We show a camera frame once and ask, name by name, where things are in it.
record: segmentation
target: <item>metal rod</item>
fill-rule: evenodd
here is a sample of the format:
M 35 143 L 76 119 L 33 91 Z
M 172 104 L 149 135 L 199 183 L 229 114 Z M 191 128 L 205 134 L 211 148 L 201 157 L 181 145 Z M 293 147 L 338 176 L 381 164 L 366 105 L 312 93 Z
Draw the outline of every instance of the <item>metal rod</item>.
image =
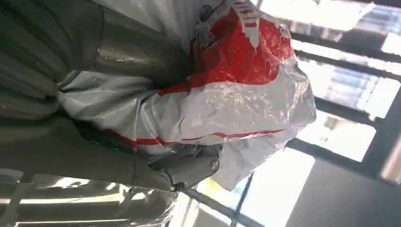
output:
M 360 1 L 365 3 L 372 2 L 372 0 L 355 0 L 355 1 Z M 377 5 L 401 8 L 401 1 L 399 0 L 373 0 L 373 2 Z
M 254 174 L 254 172 L 251 173 L 251 175 L 248 177 L 248 180 L 246 181 L 246 185 L 245 185 L 244 191 L 242 192 L 241 198 L 238 201 L 237 208 L 235 209 L 235 214 L 237 216 L 241 213 L 242 204 L 244 203 L 246 195 L 248 194 L 249 188 L 251 187 L 253 174 Z M 237 225 L 237 221 L 236 220 L 232 220 L 231 224 L 230 224 L 230 227 L 235 227 L 236 225 Z
M 372 50 L 372 49 L 368 49 L 368 48 L 361 48 L 361 47 L 350 45 L 350 44 L 338 43 L 335 41 L 322 39 L 317 36 L 304 35 L 304 34 L 300 34 L 300 33 L 291 33 L 291 38 L 301 41 L 301 42 L 307 42 L 310 44 L 325 46 L 325 47 L 337 49 L 337 50 L 348 52 L 348 53 L 366 56 L 369 58 L 375 58 L 375 59 L 380 59 L 383 61 L 401 63 L 401 56 L 396 55 L 396 54 L 386 53 L 386 52 Z
M 194 189 L 188 189 L 183 192 L 187 194 L 189 197 L 205 204 L 206 206 L 220 212 L 221 214 L 231 218 L 232 220 L 237 221 L 238 223 L 241 223 L 246 227 L 263 227 L 263 225 L 261 225 L 260 223 L 250 219 L 249 217 L 243 214 L 239 214 L 238 216 L 236 216 L 235 211 L 233 209 L 220 204 L 219 202 L 195 191 Z
M 324 99 L 315 97 L 316 108 L 320 111 L 326 112 L 328 114 L 333 114 L 335 116 L 361 123 L 370 125 L 377 128 L 380 125 L 380 121 L 372 121 L 369 119 L 369 114 L 356 109 L 352 109 L 340 104 L 332 103 Z
M 390 79 L 401 81 L 400 75 L 396 75 L 391 72 L 387 72 L 387 71 L 383 71 L 383 70 L 370 68 L 365 65 L 359 65 L 356 63 L 348 62 L 348 61 L 331 59 L 331 58 L 319 56 L 319 55 L 312 54 L 312 53 L 306 53 L 306 52 L 300 51 L 300 50 L 295 50 L 295 53 L 297 54 L 298 57 L 304 57 L 307 59 L 315 60 L 315 61 L 326 63 L 329 65 L 338 66 L 338 67 L 345 68 L 345 69 L 350 69 L 350 70 L 354 70 L 354 71 L 363 72 L 366 74 L 375 75 L 378 77 L 390 78 Z
M 377 178 L 375 175 L 372 175 L 371 173 L 367 172 L 363 163 L 341 156 L 320 146 L 310 144 L 308 142 L 295 138 L 287 143 L 287 147 L 300 151 L 307 155 L 313 156 L 314 158 L 330 162 L 341 168 L 348 169 L 350 171 L 363 175 L 369 179 L 380 181 L 382 183 L 393 186 L 391 182 L 384 181 L 383 179 Z

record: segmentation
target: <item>plastic wrap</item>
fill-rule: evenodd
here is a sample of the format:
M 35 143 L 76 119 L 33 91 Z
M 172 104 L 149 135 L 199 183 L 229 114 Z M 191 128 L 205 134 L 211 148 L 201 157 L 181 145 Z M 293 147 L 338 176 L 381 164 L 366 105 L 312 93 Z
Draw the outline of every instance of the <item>plastic wrap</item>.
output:
M 149 153 L 174 142 L 213 145 L 314 121 L 309 80 L 297 67 L 288 30 L 273 18 L 248 1 L 227 0 L 197 26 L 196 38 L 198 68 L 185 83 L 156 91 L 146 79 L 82 72 L 61 88 L 59 102 L 72 117 Z
M 160 224 L 170 219 L 176 198 L 175 192 L 0 169 L 1 226 Z

